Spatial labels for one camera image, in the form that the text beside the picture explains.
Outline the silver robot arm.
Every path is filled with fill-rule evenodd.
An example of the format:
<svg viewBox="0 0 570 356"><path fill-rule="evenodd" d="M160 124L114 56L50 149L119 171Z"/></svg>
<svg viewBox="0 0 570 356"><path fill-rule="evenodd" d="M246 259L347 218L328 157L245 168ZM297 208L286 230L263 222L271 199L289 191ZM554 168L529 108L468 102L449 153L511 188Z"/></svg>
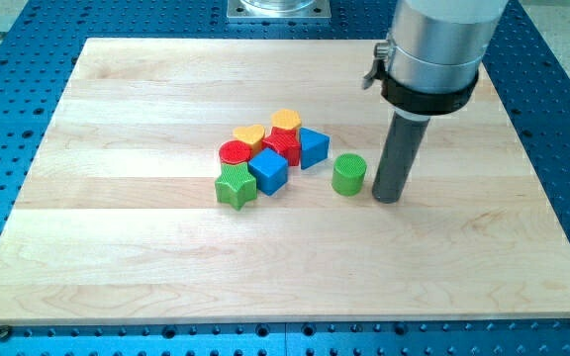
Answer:
<svg viewBox="0 0 570 356"><path fill-rule="evenodd" d="M400 0L388 39L388 72L414 91L446 94L468 87L507 0Z"/></svg>

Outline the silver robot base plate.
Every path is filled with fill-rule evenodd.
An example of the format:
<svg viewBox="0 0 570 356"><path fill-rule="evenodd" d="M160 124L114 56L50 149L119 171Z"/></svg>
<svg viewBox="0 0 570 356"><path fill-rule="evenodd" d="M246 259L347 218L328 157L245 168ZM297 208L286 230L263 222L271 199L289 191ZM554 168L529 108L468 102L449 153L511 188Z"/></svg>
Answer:
<svg viewBox="0 0 570 356"><path fill-rule="evenodd" d="M254 19L329 19L329 0L228 0L227 18Z"/></svg>

